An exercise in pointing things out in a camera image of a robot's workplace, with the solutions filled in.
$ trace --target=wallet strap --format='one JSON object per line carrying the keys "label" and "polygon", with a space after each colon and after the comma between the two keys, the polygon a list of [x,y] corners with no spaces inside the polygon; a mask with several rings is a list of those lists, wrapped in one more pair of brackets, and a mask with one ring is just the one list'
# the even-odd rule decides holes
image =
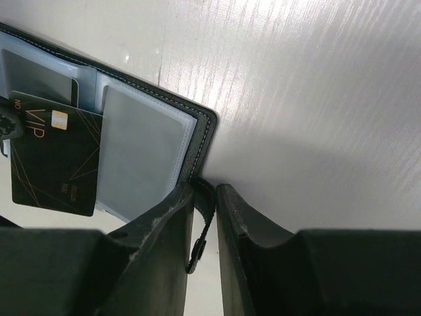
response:
{"label": "wallet strap", "polygon": [[202,258],[207,243],[206,235],[211,226],[216,209],[216,191],[209,182],[202,178],[197,178],[191,182],[191,185],[195,189],[195,207],[200,214],[202,214],[203,219],[205,220],[205,227],[191,251],[191,259],[187,266],[188,274],[195,272],[197,263]]}

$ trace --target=black clip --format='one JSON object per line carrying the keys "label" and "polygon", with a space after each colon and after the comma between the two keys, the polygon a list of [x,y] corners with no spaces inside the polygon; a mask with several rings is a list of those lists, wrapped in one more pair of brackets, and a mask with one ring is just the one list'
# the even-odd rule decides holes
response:
{"label": "black clip", "polygon": [[196,240],[193,251],[191,252],[191,259],[187,267],[187,273],[189,275],[195,272],[197,263],[200,259],[202,259],[205,246],[206,240],[204,238],[200,237],[198,240]]}

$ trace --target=white surface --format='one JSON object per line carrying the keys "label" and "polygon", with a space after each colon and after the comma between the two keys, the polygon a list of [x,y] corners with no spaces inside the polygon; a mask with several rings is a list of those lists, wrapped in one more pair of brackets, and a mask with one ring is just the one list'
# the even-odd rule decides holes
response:
{"label": "white surface", "polygon": [[[215,109],[205,178],[292,231],[421,226],[420,12],[418,0],[0,2],[2,20]],[[186,314],[205,315],[194,308],[213,296],[191,289]]]}

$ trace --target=stitched edge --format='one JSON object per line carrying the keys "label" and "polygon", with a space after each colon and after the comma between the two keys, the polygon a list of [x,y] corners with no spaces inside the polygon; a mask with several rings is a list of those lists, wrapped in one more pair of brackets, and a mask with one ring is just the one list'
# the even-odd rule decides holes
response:
{"label": "stitched edge", "polygon": [[96,67],[96,66],[93,66],[93,65],[89,65],[89,64],[87,64],[87,63],[85,63],[85,62],[83,62],[83,61],[79,61],[78,59],[74,59],[74,58],[69,57],[69,56],[66,56],[66,55],[64,55],[64,54],[57,53],[56,51],[52,51],[52,50],[50,50],[50,49],[48,49],[48,48],[46,48],[46,47],[44,47],[44,46],[42,46],[42,45],[40,45],[40,44],[34,43],[34,42],[33,42],[33,41],[31,41],[31,40],[28,40],[28,39],[26,39],[26,38],[23,38],[22,36],[19,36],[19,35],[17,35],[17,34],[13,34],[12,32],[10,32],[10,31],[8,31],[8,30],[5,30],[5,29],[3,29],[3,28],[0,28],[0,31],[2,31],[2,32],[6,33],[6,34],[8,34],[8,35],[10,35],[10,36],[13,36],[13,37],[15,37],[15,38],[19,38],[20,40],[25,41],[25,42],[27,42],[27,43],[30,43],[30,44],[32,44],[32,45],[34,45],[34,46],[36,46],[36,47],[39,47],[39,48],[41,48],[41,49],[43,49],[43,50],[45,50],[45,51],[48,51],[48,52],[50,52],[51,54],[53,54],[53,55],[55,55],[55,56],[62,56],[62,57],[65,57],[66,59],[70,59],[70,60],[72,60],[72,61],[76,61],[77,63],[83,64],[83,65],[88,66],[88,67],[90,67],[90,68],[94,68],[94,69],[98,70],[99,72],[102,72],[102,73],[108,74],[109,76],[111,76],[111,77],[113,77],[113,78],[116,78],[116,79],[119,79],[120,81],[123,81],[123,82],[125,82],[125,83],[127,83],[127,84],[129,84],[129,85],[131,85],[131,86],[135,86],[135,87],[137,87],[137,88],[138,88],[138,89],[140,89],[140,90],[143,90],[143,91],[145,91],[145,92],[148,92],[148,93],[151,93],[151,94],[153,94],[153,95],[156,95],[156,96],[160,97],[161,99],[165,99],[165,100],[167,100],[167,101],[174,102],[175,104],[181,105],[182,107],[185,107],[185,108],[187,108],[187,109],[190,109],[190,110],[192,110],[192,111],[195,111],[196,113],[199,113],[199,114],[203,115],[204,117],[206,117],[206,119],[207,119],[208,123],[207,123],[207,126],[206,126],[205,134],[203,135],[202,142],[201,142],[201,144],[200,144],[200,146],[199,146],[199,150],[197,151],[197,155],[196,155],[195,162],[194,162],[194,164],[193,164],[193,166],[192,166],[192,168],[191,168],[189,181],[191,180],[191,177],[193,176],[193,173],[194,173],[194,171],[195,171],[195,169],[196,169],[197,162],[199,161],[199,157],[200,157],[200,154],[201,154],[201,152],[202,152],[203,145],[205,144],[205,140],[206,140],[206,138],[207,138],[207,134],[208,134],[208,132],[209,132],[209,128],[211,127],[211,118],[210,118],[207,114],[205,114],[205,113],[203,113],[203,112],[201,112],[201,111],[199,111],[199,110],[197,110],[197,109],[194,109],[193,107],[189,107],[188,105],[185,105],[185,104],[183,104],[183,103],[177,102],[177,101],[176,101],[176,100],[174,100],[174,99],[170,99],[169,97],[165,97],[165,96],[160,95],[160,94],[158,94],[158,93],[156,93],[156,92],[154,92],[154,91],[151,91],[151,90],[146,89],[146,88],[144,88],[144,87],[138,86],[137,84],[135,84],[135,83],[133,83],[133,82],[130,82],[130,81],[128,81],[128,80],[126,80],[126,79],[124,79],[124,78],[121,78],[121,77],[119,77],[119,76],[117,76],[117,75],[115,75],[115,74],[111,74],[110,72],[108,72],[108,71],[106,71],[106,70],[100,69],[100,68],[98,68],[98,67]]}

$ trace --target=black leather wallet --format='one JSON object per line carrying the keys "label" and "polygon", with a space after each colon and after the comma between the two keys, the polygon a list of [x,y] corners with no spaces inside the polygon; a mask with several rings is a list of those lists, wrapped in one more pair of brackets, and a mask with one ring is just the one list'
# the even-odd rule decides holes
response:
{"label": "black leather wallet", "polygon": [[210,109],[0,23],[0,96],[12,91],[103,115],[97,204],[126,222],[198,177],[217,125]]}

